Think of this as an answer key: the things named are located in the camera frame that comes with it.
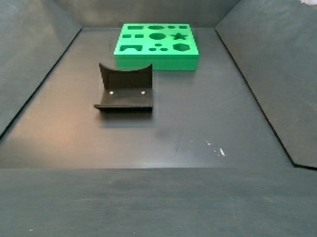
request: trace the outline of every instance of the curved cutout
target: curved cutout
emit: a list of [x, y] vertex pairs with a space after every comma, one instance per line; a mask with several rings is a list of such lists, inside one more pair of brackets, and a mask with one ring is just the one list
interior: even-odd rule
[[148, 29], [151, 29], [151, 30], [162, 30], [163, 26], [148, 26]]
[[124, 51], [126, 49], [132, 48], [136, 51], [142, 51], [142, 45], [122, 45], [120, 51]]
[[166, 38], [166, 35], [165, 35], [163, 33], [151, 33], [151, 34], [150, 34], [150, 38], [151, 38], [152, 40], [162, 40], [162, 39]]

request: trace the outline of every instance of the bin floor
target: bin floor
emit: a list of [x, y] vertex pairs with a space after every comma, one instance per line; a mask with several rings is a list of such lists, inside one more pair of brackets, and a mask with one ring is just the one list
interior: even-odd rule
[[0, 168], [289, 168], [214, 29], [194, 29], [197, 71], [154, 72], [152, 112], [94, 108], [119, 32], [78, 35], [1, 140]]

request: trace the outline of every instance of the scratch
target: scratch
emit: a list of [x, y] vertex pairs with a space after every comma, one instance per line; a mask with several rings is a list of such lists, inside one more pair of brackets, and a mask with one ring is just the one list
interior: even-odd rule
[[223, 148], [221, 148], [221, 153], [222, 153], [222, 155], [225, 156]]
[[243, 229], [242, 229], [242, 226], [241, 226], [241, 223], [237, 219], [237, 216], [235, 216], [235, 211], [234, 211], [234, 202], [233, 202], [233, 197], [230, 196], [230, 199], [231, 199], [231, 214], [233, 214], [233, 218], [235, 220], [235, 222], [238, 223], [238, 226], [239, 226], [239, 229], [242, 231], [242, 236], [246, 236], [245, 232], [243, 232]]
[[298, 122], [298, 120], [300, 120], [300, 118], [297, 118], [297, 119], [293, 121], [290, 128], [294, 126], [294, 124], [296, 124], [296, 122]]

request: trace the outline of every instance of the star-shaped hole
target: star-shaped hole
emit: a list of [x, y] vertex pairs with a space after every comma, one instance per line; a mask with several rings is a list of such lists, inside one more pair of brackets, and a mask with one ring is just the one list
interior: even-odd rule
[[187, 35], [186, 34], [173, 34], [175, 40], [186, 40]]

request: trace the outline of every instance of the gray surface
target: gray surface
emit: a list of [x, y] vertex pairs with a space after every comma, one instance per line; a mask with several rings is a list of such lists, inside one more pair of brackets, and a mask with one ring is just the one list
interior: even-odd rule
[[56, 0], [84, 27], [186, 22], [214, 27], [239, 0]]
[[0, 0], [0, 135], [80, 26], [48, 0]]
[[217, 31], [298, 165], [317, 168], [317, 10], [243, 0]]
[[118, 29], [86, 29], [0, 143], [1, 168], [285, 168], [290, 162], [214, 29], [198, 70], [154, 72], [154, 111], [102, 114], [99, 62]]
[[1, 169], [1, 235], [316, 237], [316, 182], [296, 169]]

